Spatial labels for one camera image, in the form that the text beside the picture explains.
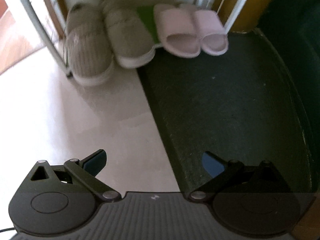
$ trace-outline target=triangular cutout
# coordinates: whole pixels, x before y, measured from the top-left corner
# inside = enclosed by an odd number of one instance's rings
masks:
[[[36,172],[33,174],[31,180],[41,180],[41,179],[48,179],[49,176],[45,171],[44,166],[39,166]]]

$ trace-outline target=ribbed gray surface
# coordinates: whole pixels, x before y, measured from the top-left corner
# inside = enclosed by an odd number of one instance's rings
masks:
[[[13,240],[39,240],[17,234]],[[103,204],[81,229],[51,240],[245,240],[222,227],[202,204],[181,193],[128,193],[117,203]],[[274,240],[294,240],[289,234]]]

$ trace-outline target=black cable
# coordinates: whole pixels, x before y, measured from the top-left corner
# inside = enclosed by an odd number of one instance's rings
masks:
[[[6,231],[11,231],[11,230],[16,230],[15,228],[6,228],[6,229],[1,229],[0,233],[6,232]]]

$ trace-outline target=white shoe sole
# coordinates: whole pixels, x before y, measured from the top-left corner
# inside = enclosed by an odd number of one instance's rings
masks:
[[[116,55],[117,62],[123,68],[138,68],[148,64],[156,54],[155,46],[147,52],[146,54],[137,57],[137,58],[129,58],[122,57],[120,55]]]
[[[106,69],[106,71],[102,72],[99,75],[84,78],[84,77],[79,77],[73,74],[73,77],[76,80],[76,82],[82,86],[86,86],[86,87],[98,86],[108,81],[108,79],[112,76],[114,69],[115,69],[115,62],[114,62],[114,59],[112,58],[111,63],[109,67]]]

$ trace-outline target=dark green mat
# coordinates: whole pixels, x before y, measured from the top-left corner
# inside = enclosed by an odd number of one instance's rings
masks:
[[[210,179],[201,165],[209,150],[246,165],[271,160],[293,191],[309,191],[309,151],[286,72],[259,36],[230,35],[229,43],[219,57],[158,49],[138,69],[180,189]]]

